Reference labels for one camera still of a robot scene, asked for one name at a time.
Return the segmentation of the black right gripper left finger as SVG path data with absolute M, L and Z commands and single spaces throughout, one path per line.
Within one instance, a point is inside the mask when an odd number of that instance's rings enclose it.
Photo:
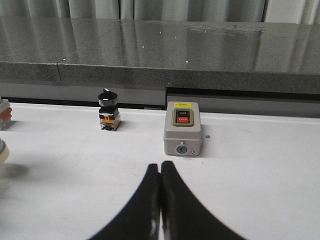
M 91 240 L 157 240 L 160 226 L 160 174 L 147 166 L 138 188 L 122 210 Z

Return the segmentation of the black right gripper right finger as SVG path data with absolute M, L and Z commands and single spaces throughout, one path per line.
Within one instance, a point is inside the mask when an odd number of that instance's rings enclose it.
M 172 161 L 161 164 L 163 233 L 166 240 L 242 240 L 212 215 L 185 184 Z

